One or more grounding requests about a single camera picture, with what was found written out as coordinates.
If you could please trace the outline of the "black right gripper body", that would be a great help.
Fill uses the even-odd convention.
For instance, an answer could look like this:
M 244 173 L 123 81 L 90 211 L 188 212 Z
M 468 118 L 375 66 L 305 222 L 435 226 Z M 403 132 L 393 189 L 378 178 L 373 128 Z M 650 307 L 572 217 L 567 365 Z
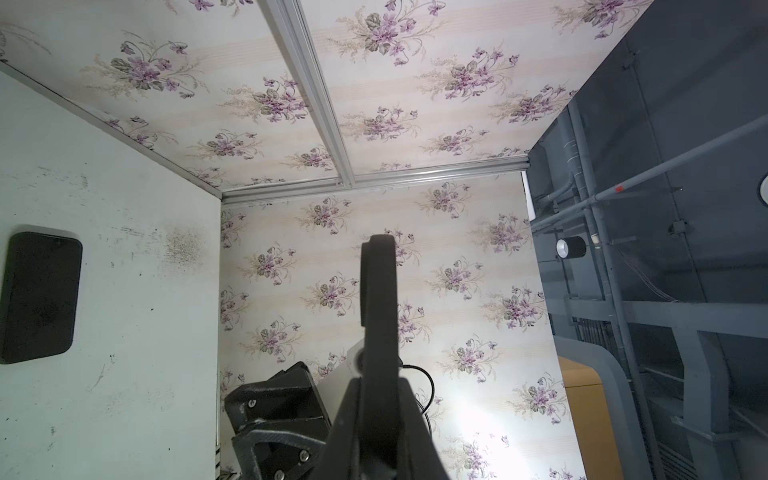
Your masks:
M 308 479 L 331 423 L 309 368 L 297 362 L 224 399 L 242 479 Z

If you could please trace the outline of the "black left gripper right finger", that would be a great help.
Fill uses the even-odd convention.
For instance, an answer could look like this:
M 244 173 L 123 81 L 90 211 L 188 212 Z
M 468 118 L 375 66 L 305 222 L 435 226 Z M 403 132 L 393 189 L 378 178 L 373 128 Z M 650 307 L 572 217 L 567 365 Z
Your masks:
M 396 450 L 398 480 L 448 480 L 409 382 L 398 379 L 400 429 Z

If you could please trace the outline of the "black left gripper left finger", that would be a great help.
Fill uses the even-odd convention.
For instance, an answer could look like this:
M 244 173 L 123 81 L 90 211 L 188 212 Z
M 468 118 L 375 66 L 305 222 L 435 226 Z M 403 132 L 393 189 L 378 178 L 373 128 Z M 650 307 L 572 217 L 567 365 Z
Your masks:
M 327 442 L 315 464 L 311 480 L 360 478 L 360 446 L 357 433 L 361 379 L 352 379 L 342 398 Z

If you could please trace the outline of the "black phone case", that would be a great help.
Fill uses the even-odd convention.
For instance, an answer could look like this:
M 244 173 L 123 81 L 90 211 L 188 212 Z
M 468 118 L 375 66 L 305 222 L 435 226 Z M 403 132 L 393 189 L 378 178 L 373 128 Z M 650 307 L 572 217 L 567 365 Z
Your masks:
M 398 400 L 395 240 L 377 234 L 362 245 L 361 324 L 365 329 L 358 435 L 364 479 L 396 477 Z

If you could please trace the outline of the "black phone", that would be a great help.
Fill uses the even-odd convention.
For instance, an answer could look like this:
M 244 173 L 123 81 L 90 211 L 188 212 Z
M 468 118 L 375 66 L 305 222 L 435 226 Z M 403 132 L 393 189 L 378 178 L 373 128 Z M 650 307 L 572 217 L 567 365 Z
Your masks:
M 67 352 L 74 339 L 83 245 L 21 231 L 9 239 L 1 290 L 1 362 Z

